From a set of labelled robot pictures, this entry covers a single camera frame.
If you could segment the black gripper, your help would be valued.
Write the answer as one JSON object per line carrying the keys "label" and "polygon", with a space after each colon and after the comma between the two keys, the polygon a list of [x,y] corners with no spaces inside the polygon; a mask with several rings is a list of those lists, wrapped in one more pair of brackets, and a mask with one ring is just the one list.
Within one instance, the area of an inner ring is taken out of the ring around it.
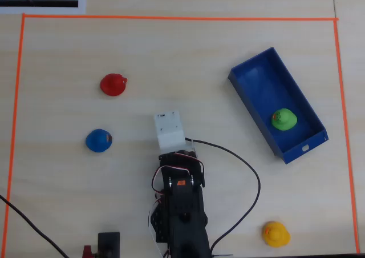
{"label": "black gripper", "polygon": [[169,179],[193,177],[194,186],[205,187],[205,168],[195,150],[178,150],[159,155],[163,188],[169,188]]}

